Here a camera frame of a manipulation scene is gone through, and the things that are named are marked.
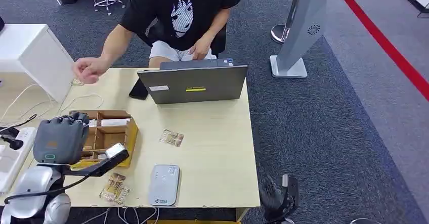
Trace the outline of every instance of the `laptop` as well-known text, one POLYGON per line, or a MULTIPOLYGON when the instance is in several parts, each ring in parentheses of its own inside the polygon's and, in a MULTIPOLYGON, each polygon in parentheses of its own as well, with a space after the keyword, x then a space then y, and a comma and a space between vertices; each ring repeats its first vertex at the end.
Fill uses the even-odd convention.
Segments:
POLYGON ((247 66, 232 59, 161 63, 159 71, 137 73, 156 104, 239 99, 247 66))

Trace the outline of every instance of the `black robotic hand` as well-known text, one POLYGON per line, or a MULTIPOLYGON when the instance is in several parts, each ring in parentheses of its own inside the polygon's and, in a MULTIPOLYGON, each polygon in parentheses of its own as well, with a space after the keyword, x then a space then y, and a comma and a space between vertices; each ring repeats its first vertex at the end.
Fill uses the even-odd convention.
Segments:
POLYGON ((80 112, 43 120, 34 140, 35 160, 43 164, 77 163, 88 137, 88 123, 88 115, 80 112))

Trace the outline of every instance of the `red line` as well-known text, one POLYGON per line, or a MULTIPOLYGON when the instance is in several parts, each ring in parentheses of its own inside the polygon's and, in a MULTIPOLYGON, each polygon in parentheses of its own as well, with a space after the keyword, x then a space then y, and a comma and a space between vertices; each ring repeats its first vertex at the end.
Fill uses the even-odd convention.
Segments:
POLYGON ((386 38, 379 28, 371 21, 355 0, 344 0, 350 9, 356 14, 369 33, 374 37, 383 50, 395 62, 399 69, 408 77, 411 83, 429 101, 429 83, 418 73, 416 69, 405 59, 395 46, 386 38))

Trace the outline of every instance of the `person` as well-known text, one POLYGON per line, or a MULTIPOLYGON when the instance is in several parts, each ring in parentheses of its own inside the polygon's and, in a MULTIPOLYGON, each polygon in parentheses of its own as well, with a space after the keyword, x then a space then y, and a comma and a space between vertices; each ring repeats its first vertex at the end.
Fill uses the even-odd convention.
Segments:
POLYGON ((107 37, 97 58, 80 58, 73 72, 83 83, 95 83, 126 51, 133 33, 146 31, 157 18, 163 35, 156 38, 149 67, 162 62, 216 58, 210 45, 240 0, 130 0, 121 22, 107 37))

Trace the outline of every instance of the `power strip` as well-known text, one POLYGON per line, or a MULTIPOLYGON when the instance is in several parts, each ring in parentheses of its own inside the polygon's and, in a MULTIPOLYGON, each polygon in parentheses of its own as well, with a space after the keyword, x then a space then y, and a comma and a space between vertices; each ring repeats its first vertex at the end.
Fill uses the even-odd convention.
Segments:
POLYGON ((0 145, 0 194, 11 190, 28 153, 33 147, 35 136, 36 128, 22 128, 15 138, 24 143, 20 149, 11 149, 9 143, 0 145))

